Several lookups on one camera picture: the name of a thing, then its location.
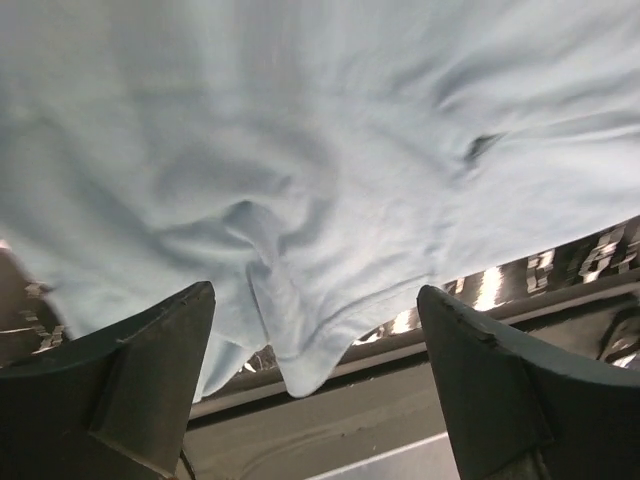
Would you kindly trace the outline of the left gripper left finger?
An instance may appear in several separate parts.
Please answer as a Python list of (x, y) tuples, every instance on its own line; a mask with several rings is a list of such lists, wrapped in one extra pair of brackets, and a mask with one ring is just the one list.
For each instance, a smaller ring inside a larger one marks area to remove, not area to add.
[(174, 478), (215, 305), (197, 282), (2, 368), (2, 478)]

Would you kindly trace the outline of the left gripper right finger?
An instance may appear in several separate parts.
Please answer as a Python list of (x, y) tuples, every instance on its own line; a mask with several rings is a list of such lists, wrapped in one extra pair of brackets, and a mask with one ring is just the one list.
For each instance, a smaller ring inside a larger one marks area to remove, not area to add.
[(569, 353), (433, 286), (417, 309), (461, 478), (638, 478), (638, 372)]

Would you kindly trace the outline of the grey-blue t shirt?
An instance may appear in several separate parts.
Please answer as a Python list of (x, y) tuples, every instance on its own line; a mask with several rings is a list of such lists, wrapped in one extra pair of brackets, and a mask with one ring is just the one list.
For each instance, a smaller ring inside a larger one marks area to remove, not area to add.
[(212, 283), (198, 396), (638, 212), (635, 1), (1, 5), (2, 237), (72, 338)]

